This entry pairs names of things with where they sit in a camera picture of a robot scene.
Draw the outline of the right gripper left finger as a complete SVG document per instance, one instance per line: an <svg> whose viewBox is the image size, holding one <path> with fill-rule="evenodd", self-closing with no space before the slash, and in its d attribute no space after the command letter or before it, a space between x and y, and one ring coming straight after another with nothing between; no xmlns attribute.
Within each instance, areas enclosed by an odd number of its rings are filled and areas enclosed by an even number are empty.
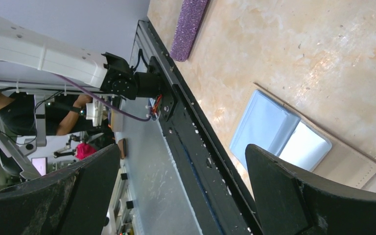
<svg viewBox="0 0 376 235"><path fill-rule="evenodd" d="M111 144L40 178L0 190L0 235L99 235L120 167Z"/></svg>

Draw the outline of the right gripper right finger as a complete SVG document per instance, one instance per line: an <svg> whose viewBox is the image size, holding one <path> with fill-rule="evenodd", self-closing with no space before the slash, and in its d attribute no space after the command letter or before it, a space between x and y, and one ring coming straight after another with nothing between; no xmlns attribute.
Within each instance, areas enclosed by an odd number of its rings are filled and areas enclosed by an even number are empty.
<svg viewBox="0 0 376 235"><path fill-rule="evenodd" d="M265 235L376 235L376 193L318 176L254 144L245 156Z"/></svg>

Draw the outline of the beige card holder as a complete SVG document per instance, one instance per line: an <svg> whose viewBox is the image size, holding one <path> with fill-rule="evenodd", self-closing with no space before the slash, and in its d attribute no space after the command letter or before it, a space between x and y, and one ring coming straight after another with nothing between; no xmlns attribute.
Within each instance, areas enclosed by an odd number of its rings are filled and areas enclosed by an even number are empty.
<svg viewBox="0 0 376 235"><path fill-rule="evenodd" d="M268 90L252 83L232 127L229 152L248 173L245 148L255 144L276 157L334 182L362 189L376 161L331 135Z"/></svg>

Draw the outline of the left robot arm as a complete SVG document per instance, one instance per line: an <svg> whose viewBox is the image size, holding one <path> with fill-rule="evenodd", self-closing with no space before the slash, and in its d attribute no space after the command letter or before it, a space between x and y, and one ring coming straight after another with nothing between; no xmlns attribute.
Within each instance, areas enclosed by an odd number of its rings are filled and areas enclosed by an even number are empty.
<svg viewBox="0 0 376 235"><path fill-rule="evenodd" d="M134 100L155 98L163 90L161 76L135 72L111 53L97 53L25 29L0 17L0 61L71 78L101 92Z"/></svg>

